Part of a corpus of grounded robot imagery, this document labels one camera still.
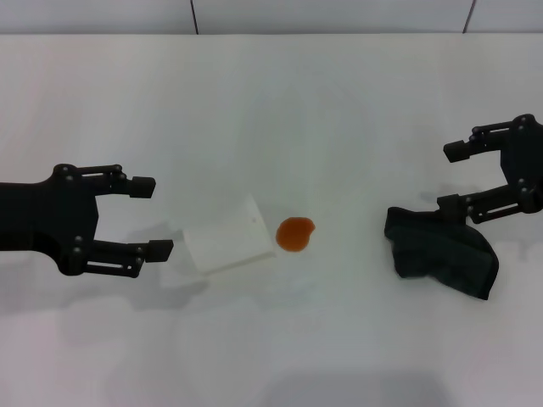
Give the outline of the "white paper cup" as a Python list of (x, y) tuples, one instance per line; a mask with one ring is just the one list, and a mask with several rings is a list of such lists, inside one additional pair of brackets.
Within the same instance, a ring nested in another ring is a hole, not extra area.
[(228, 205), (219, 215), (185, 229), (183, 241), (196, 270), (203, 274), (274, 255), (270, 233), (250, 194)]

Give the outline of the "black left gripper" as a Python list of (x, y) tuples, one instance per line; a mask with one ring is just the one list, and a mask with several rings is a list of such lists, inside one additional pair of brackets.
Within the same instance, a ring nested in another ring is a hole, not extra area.
[(93, 241), (98, 224), (96, 196), (151, 198), (155, 187), (154, 178), (129, 178), (120, 164), (58, 164), (44, 181), (0, 182), (0, 252), (45, 254), (67, 276), (137, 278), (145, 263), (166, 262), (174, 243)]

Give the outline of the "dark blue rag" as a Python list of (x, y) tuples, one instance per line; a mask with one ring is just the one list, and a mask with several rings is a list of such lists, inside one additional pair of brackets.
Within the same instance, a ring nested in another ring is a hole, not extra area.
[(477, 230), (447, 222), (439, 211), (390, 207), (383, 233), (399, 277), (428, 277), (467, 296), (489, 298), (499, 260)]

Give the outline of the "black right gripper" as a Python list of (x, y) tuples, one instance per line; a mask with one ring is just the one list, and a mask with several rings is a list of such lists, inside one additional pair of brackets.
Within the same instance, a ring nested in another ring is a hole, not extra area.
[(479, 125), (464, 142), (443, 147), (451, 163), (498, 151), (507, 180), (502, 187), (437, 199), (439, 211), (452, 222), (484, 223), (518, 213), (543, 210), (543, 125), (532, 114), (490, 125)]

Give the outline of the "brown water stain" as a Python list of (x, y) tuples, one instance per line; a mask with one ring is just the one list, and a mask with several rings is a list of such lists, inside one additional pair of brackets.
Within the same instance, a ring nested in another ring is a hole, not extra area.
[(309, 244), (311, 234), (315, 229), (314, 222), (309, 218), (287, 218), (277, 228), (277, 245), (287, 252), (300, 252)]

